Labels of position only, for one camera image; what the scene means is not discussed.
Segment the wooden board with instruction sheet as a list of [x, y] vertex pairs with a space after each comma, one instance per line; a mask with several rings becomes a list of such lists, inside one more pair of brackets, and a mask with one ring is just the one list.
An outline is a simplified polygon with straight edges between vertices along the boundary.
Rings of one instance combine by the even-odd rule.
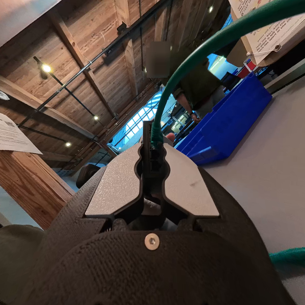
[[246, 59], [255, 66], [275, 63], [304, 38], [305, 14], [280, 20], [242, 36], [227, 56], [227, 62], [242, 67]]

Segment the black rounded device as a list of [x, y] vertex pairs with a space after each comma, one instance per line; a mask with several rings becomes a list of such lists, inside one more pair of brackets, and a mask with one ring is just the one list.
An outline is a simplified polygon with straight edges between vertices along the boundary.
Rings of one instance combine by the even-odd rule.
[[82, 166], [78, 178], [76, 180], [76, 187], [78, 189], [81, 189], [83, 185], [85, 185], [91, 178], [93, 178], [98, 172], [101, 171], [97, 175], [97, 181], [100, 182], [106, 167], [106, 164], [102, 164], [102, 166], [97, 166], [94, 164], [87, 164], [85, 166]]

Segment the white paper notice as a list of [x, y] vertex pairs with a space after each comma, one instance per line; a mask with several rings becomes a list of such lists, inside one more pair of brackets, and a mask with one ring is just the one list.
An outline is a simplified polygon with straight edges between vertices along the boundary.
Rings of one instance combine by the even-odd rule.
[[2, 113], [0, 114], [0, 150], [42, 155], [17, 125]]

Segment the wooden post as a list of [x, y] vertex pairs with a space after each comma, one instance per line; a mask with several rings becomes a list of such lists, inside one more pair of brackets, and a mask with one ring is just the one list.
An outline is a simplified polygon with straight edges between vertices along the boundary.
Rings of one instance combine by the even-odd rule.
[[48, 229], [74, 190], [39, 155], [1, 150], [0, 185], [42, 229]]

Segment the blue plastic bin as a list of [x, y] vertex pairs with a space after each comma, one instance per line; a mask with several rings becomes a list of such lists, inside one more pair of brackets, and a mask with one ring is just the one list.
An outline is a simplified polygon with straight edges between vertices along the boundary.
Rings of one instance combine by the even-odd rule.
[[177, 150], [196, 165], [228, 158], [272, 99], [254, 73], [212, 108]]

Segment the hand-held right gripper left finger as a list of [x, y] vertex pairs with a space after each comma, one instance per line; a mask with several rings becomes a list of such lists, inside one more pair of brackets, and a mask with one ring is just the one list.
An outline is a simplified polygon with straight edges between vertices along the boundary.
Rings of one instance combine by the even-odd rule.
[[142, 214], [143, 182], [138, 174], [142, 145], [133, 145], [108, 164], [85, 211], [86, 218], [120, 218], [129, 224]]

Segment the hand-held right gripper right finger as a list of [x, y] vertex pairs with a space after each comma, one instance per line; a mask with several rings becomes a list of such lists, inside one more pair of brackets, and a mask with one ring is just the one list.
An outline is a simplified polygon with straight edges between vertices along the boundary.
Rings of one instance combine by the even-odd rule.
[[163, 212], [178, 224], [182, 219], [218, 218], [220, 213], [197, 165], [186, 155], [167, 143], [164, 164], [166, 175], [162, 182]]

